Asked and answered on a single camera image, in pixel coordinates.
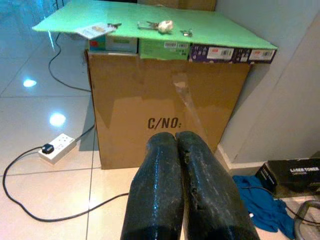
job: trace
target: white tile floor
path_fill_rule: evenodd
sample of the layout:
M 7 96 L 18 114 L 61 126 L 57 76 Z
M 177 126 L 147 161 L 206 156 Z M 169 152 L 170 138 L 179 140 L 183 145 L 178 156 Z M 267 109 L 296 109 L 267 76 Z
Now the white tile floor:
M 58 50 L 53 44 L 57 34 L 31 29 L 53 13 L 54 3 L 0 1 L 1 180 L 6 166 L 20 153 L 50 142 L 60 133 L 76 138 L 94 123 L 90 94 L 61 85 L 48 72 L 49 60 Z M 59 43 L 62 53 L 52 63 L 52 71 L 70 85 L 89 89 L 83 56 L 86 41 L 62 34 Z M 24 87 L 26 79 L 37 84 Z M 62 126 L 50 124 L 54 113 L 65 116 Z M 101 170 L 100 166 L 96 133 L 92 131 L 55 166 L 35 153 L 24 157 L 8 173 L 7 187 L 35 215 L 65 217 L 129 191 L 137 168 Z M 1 188 L 0 239 L 118 240 L 126 202 L 127 197 L 122 197 L 76 219 L 43 223 L 27 216 Z M 258 233 L 261 239 L 286 239 L 281 233 L 260 229 Z

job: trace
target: barcode label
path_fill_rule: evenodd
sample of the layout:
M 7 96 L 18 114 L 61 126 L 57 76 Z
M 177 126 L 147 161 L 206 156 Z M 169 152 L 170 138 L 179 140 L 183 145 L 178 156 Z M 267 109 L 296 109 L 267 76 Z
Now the barcode label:
M 264 60 L 269 61 L 274 56 L 275 50 L 253 49 L 249 60 Z
M 209 47 L 207 59 L 231 60 L 234 48 L 228 47 Z
M 166 41 L 166 42 L 164 42 L 164 48 L 175 49 L 175 48 L 177 48 L 177 42 L 176 41 Z
M 187 49 L 189 46 L 188 43 L 179 43 L 178 44 L 178 49 Z

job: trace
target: cardboard box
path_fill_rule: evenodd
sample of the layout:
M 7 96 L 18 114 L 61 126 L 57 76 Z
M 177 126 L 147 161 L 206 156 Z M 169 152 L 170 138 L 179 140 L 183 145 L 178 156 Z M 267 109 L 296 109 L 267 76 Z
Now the cardboard box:
M 192 44 L 189 61 L 196 63 L 271 64 L 276 52 L 276 49 L 251 49 Z
M 90 51 L 108 51 L 121 53 L 137 53 L 138 39 L 136 37 L 119 37 L 102 35 L 89 40 Z
M 188 42 L 139 40 L 139 54 L 142 59 L 187 60 L 189 50 Z
M 320 195 L 320 158 L 271 160 L 255 176 L 277 198 Z
M 87 57 L 102 169 L 140 166 L 148 139 L 159 132 L 194 131 L 214 152 L 250 69 L 138 55 Z

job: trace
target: baseboard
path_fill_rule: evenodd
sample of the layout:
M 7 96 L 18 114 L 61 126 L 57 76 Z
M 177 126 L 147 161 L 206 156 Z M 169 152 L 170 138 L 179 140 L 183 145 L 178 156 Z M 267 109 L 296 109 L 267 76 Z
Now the baseboard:
M 221 144 L 218 144 L 216 151 L 214 153 L 215 158 L 221 163 L 224 169 L 231 175 L 254 175 L 258 169 L 265 163 L 260 162 L 245 162 L 245 163 L 233 163 L 230 161 L 227 153 Z

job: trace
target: green box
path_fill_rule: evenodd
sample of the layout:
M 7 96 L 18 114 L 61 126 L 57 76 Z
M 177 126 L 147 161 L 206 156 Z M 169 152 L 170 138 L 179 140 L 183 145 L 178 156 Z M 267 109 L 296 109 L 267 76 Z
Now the green box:
M 139 40 L 141 59 L 187 60 L 190 43 L 171 40 Z

